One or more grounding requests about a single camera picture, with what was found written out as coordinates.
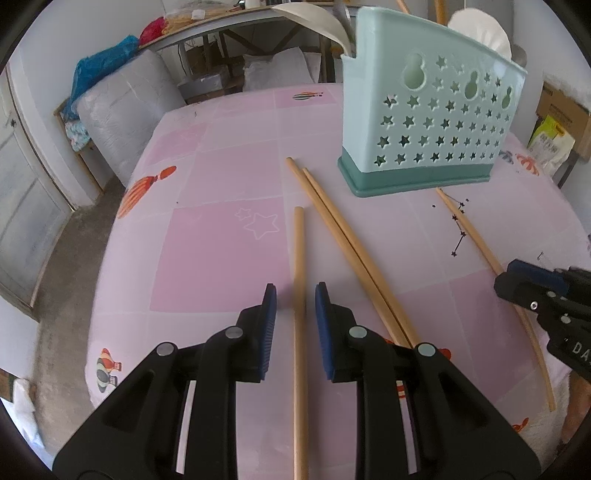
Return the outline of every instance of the white door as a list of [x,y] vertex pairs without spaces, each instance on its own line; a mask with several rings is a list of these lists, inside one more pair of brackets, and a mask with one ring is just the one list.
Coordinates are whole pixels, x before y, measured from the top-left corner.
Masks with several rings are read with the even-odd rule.
[[23,130],[0,74],[0,294],[32,307],[45,265],[72,209]]

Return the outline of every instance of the table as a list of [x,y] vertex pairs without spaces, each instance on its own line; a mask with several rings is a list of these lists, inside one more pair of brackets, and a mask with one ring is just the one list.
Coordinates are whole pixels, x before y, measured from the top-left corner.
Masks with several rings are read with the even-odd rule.
[[[496,297],[488,265],[435,190],[365,199],[350,192],[336,165],[342,94],[336,84],[241,93],[162,119],[130,181],[133,188],[148,177],[149,190],[113,224],[100,269],[85,368],[94,405],[114,388],[101,391],[97,383],[103,349],[121,363],[111,372],[121,382],[159,343],[182,348],[233,325],[274,283],[278,313],[267,377],[237,385],[238,462],[241,478],[291,480],[293,212],[304,206],[311,478],[354,478],[355,385],[326,381],[314,286],[325,281],[332,302],[351,308],[360,325],[387,332],[285,165],[291,156],[358,234],[420,338],[448,349],[511,424],[544,409],[543,382],[515,311]],[[578,218],[513,135],[490,182],[445,191],[503,265],[520,258],[591,269]],[[537,334],[545,345],[545,333]],[[568,369],[549,354],[546,361],[556,386]]]

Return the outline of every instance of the screw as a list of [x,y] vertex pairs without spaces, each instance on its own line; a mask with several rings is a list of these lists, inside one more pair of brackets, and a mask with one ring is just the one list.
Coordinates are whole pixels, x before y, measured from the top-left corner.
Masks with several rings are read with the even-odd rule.
[[417,350],[422,356],[433,356],[437,352],[437,349],[430,343],[421,343]]
[[368,334],[368,331],[360,326],[354,326],[349,329],[349,335],[353,338],[365,338]]
[[159,354],[159,356],[169,356],[173,352],[174,345],[170,342],[161,343],[156,347],[156,353]]
[[226,336],[228,338],[240,338],[243,333],[240,327],[229,327],[226,329]]

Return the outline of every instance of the wooden stick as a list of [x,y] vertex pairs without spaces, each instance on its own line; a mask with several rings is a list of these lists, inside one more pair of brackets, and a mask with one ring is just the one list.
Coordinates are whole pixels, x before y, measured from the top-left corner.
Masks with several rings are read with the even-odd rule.
[[396,3],[398,4],[398,7],[402,12],[410,15],[410,10],[408,9],[407,4],[404,0],[396,0]]
[[433,0],[435,3],[435,16],[437,23],[447,25],[447,5],[445,0]]
[[294,480],[308,480],[308,382],[306,366],[306,236],[304,209],[295,207],[294,273]]
[[[476,228],[472,225],[470,220],[453,204],[451,199],[445,194],[445,192],[438,188],[436,189],[437,193],[443,200],[443,203],[446,204],[447,208],[457,217],[457,221],[460,222],[462,228],[467,232],[468,235],[472,238],[472,241],[476,244],[476,246],[480,249],[480,252],[491,266],[492,271],[495,275],[502,274],[505,269],[501,265],[501,263],[496,259],[495,255],[488,248],[487,244],[485,243],[484,239],[480,236]],[[531,346],[534,349],[535,359],[540,366],[540,371],[542,373],[542,378],[544,379],[544,386],[546,388],[546,397],[548,398],[548,407],[550,411],[556,410],[556,401],[554,399],[554,391],[552,390],[552,383],[550,382],[550,375],[548,374],[548,367],[546,366],[546,362],[544,359],[544,354],[542,353],[542,349],[540,347],[540,343],[538,342],[538,338],[535,335],[534,328],[531,326],[531,322],[527,317],[527,314],[524,309],[521,307],[513,304],[515,311],[517,312],[517,316],[521,321],[521,325],[523,326],[527,336],[530,339]]]
[[357,256],[363,263],[365,269],[368,271],[369,276],[374,281],[380,294],[388,304],[390,311],[392,312],[398,324],[400,325],[400,328],[404,332],[404,335],[406,336],[408,343],[412,347],[415,347],[416,345],[421,343],[421,340],[418,337],[418,333],[414,329],[413,324],[406,315],[406,312],[402,308],[402,305],[400,305],[396,297],[394,297],[394,295],[392,294],[392,291],[388,286],[388,282],[382,275],[382,272],[375,264],[375,262],[372,260],[371,256],[369,255],[369,252],[365,249],[357,235],[355,235],[353,229],[347,223],[347,220],[344,219],[336,205],[332,202],[332,200],[330,200],[329,196],[318,184],[316,179],[312,176],[312,174],[308,171],[307,168],[304,168],[303,172],[308,181],[314,187],[314,190],[316,191],[324,205],[326,205],[326,208],[328,208],[330,214],[333,216],[336,223],[339,225],[339,228],[345,234],[345,237],[347,237],[347,240],[353,247],[353,250],[355,250],[355,252],[357,253]]
[[314,207],[320,214],[320,217],[322,217],[330,233],[335,238],[337,244],[339,245],[340,249],[345,255],[345,258],[351,265],[351,268],[353,268],[353,271],[357,275],[357,278],[359,279],[361,286],[367,293],[371,302],[374,304],[374,308],[376,309],[379,317],[382,319],[382,322],[386,326],[386,329],[388,330],[388,333],[392,341],[397,345],[410,348],[410,344],[408,343],[408,340],[404,335],[404,332],[400,328],[400,325],[396,321],[396,318],[390,311],[388,304],[382,297],[371,276],[365,269],[365,266],[357,256],[357,253],[347,240],[347,237],[345,237],[345,234],[339,228],[339,225],[336,223],[335,219],[330,214],[328,208],[326,208],[326,206],[322,202],[320,196],[316,193],[314,187],[308,181],[304,173],[296,165],[296,162],[294,162],[294,160],[291,157],[287,157],[286,162],[290,170],[294,173],[294,175],[300,182],[302,188],[308,194],[308,197],[310,197],[310,200],[312,200]]

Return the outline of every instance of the star-shaped hole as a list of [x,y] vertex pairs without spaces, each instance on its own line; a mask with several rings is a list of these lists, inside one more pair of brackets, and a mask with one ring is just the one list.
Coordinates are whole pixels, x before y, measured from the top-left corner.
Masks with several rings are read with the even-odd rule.
[[252,222],[245,225],[244,230],[253,232],[255,240],[260,240],[268,233],[276,233],[279,231],[279,228],[275,225],[276,220],[277,215],[265,216],[260,213],[255,213]]
[[415,108],[416,106],[418,106],[418,97],[411,95],[410,98],[408,99],[407,104],[410,105],[410,108]]
[[378,145],[382,148],[384,148],[386,145],[390,145],[390,142],[388,141],[389,137],[380,137],[379,138],[379,142]]
[[398,103],[396,100],[396,95],[386,95],[384,103],[388,106],[388,108],[392,108],[392,105],[396,105]]

